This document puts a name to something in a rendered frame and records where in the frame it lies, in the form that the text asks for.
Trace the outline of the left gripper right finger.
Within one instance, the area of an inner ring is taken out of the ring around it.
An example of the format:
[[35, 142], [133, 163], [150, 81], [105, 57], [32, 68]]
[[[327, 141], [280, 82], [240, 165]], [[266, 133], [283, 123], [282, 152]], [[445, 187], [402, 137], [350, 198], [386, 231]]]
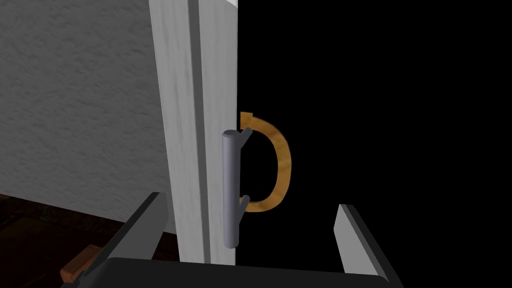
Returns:
[[345, 273], [395, 280], [395, 270], [354, 205], [338, 206], [333, 232]]

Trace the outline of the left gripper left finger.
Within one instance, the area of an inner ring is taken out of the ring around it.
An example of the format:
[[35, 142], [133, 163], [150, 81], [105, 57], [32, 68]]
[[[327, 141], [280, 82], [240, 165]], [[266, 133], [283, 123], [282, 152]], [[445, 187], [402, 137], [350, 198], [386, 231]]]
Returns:
[[169, 220], [167, 194], [153, 192], [104, 246], [82, 280], [147, 280]]

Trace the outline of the brown wooden block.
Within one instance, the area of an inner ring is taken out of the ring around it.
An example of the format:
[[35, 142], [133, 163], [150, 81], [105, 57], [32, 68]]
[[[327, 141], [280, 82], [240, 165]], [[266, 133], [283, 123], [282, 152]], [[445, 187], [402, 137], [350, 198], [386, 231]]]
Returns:
[[91, 266], [102, 250], [103, 247], [92, 244], [84, 248], [60, 270], [62, 281], [65, 284], [75, 281], [81, 272], [86, 271]]

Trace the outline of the white door leaf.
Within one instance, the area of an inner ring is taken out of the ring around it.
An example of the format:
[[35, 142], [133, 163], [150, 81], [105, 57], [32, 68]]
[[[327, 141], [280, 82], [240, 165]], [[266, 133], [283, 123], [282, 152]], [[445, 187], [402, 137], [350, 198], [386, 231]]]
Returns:
[[234, 265], [224, 245], [222, 133], [237, 127], [239, 0], [148, 0], [179, 259]]

